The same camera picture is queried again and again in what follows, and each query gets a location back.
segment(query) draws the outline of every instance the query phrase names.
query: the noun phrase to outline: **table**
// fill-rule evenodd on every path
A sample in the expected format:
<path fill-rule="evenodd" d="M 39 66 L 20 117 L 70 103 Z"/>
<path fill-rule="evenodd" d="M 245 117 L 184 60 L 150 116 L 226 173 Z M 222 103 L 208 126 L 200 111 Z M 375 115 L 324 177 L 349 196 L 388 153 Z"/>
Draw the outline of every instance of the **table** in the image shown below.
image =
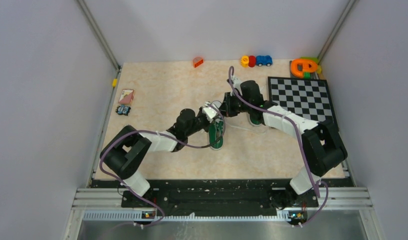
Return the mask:
<path fill-rule="evenodd" d="M 125 63 L 122 68 L 103 146 L 126 125 L 141 130 L 164 131 L 185 108 L 198 111 L 206 101 L 222 101 L 230 92 L 226 82 L 228 69 L 243 82 L 255 80 L 264 99 L 268 99 L 267 81 L 271 77 L 289 77 L 290 59 L 274 59 L 270 67 L 244 68 L 239 60 L 205 61 L 197 68 L 191 61 Z M 128 116 L 115 109 L 123 89 L 134 89 Z M 252 129 L 260 134 L 227 126 L 220 150 L 184 147 L 179 152 L 152 152 L 143 159 L 139 171 L 147 179 L 279 179 L 293 178 L 304 165 L 297 140 L 280 130 L 253 127 L 245 113 L 227 118 L 231 125 Z M 198 132 L 189 144 L 208 144 L 208 134 Z M 325 178 L 344 178 L 342 166 L 331 169 Z M 112 179 L 97 169 L 96 180 Z"/>

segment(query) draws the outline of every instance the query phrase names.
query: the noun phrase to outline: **checkered board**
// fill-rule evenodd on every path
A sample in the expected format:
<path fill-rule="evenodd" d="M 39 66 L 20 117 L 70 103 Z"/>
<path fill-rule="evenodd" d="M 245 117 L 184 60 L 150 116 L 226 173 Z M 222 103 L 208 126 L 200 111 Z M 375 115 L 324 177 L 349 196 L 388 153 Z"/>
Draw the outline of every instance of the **checkered board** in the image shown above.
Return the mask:
<path fill-rule="evenodd" d="M 269 99 L 303 118 L 337 125 L 325 80 L 268 77 Z"/>

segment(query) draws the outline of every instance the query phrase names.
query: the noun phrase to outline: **metal pole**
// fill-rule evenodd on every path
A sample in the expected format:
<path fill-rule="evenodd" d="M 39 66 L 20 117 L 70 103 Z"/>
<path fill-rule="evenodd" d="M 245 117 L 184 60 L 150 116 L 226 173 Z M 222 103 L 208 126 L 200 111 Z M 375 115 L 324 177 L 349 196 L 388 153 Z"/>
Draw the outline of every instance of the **metal pole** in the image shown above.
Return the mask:
<path fill-rule="evenodd" d="M 110 49 L 110 46 L 106 39 L 104 38 L 103 33 L 101 32 L 100 28 L 98 27 L 97 22 L 92 16 L 91 11 L 89 10 L 88 6 L 86 5 L 84 0 L 75 0 L 77 5 L 79 6 L 80 10 L 82 11 L 84 17 L 88 25 L 90 26 L 93 35 L 98 40 L 99 45 L 101 45 L 102 50 L 104 51 L 105 55 L 107 56 L 108 60 L 110 60 L 111 64 L 115 68 L 116 71 L 120 69 L 120 64 L 117 62 L 116 58 L 114 57 L 113 52 Z"/>
<path fill-rule="evenodd" d="M 317 59 L 319 60 L 319 63 L 322 62 L 323 58 L 326 55 L 326 52 L 328 51 L 329 47 L 331 46 L 332 42 L 334 41 L 335 37 L 337 36 L 339 30 L 341 29 L 344 21 L 346 20 L 347 16 L 353 9 L 355 3 L 357 3 L 359 0 L 349 0 L 347 3 L 347 6 L 345 6 L 344 11 L 342 11 L 341 16 L 339 17 L 338 21 L 336 22 L 335 26 L 332 29 L 332 32 L 330 33 L 329 37 L 327 38 L 326 42 L 324 43 L 322 50 L 320 51 L 319 55 L 317 56 Z"/>

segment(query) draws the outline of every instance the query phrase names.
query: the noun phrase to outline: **gray floor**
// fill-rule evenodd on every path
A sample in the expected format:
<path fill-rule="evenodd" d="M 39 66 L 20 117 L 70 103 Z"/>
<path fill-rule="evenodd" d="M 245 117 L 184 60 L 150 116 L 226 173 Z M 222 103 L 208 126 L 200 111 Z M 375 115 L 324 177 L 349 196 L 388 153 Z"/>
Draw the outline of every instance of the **gray floor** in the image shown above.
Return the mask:
<path fill-rule="evenodd" d="M 322 211 L 304 228 L 285 222 L 163 222 L 141 230 L 120 222 L 84 221 L 78 240 L 366 240 L 358 211 Z"/>

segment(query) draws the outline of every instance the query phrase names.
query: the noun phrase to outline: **white wall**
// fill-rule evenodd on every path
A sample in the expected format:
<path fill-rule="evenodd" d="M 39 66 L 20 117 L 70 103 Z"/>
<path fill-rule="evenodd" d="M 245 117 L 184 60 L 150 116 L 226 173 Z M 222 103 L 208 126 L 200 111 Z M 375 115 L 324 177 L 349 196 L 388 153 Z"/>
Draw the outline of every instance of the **white wall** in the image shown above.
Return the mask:
<path fill-rule="evenodd" d="M 115 72 L 74 0 L 0 1 L 0 240 L 57 240 Z"/>
<path fill-rule="evenodd" d="M 86 0 L 117 60 L 317 56 L 348 0 Z"/>
<path fill-rule="evenodd" d="M 355 179 L 408 239 L 408 0 L 360 1 L 322 64 Z"/>

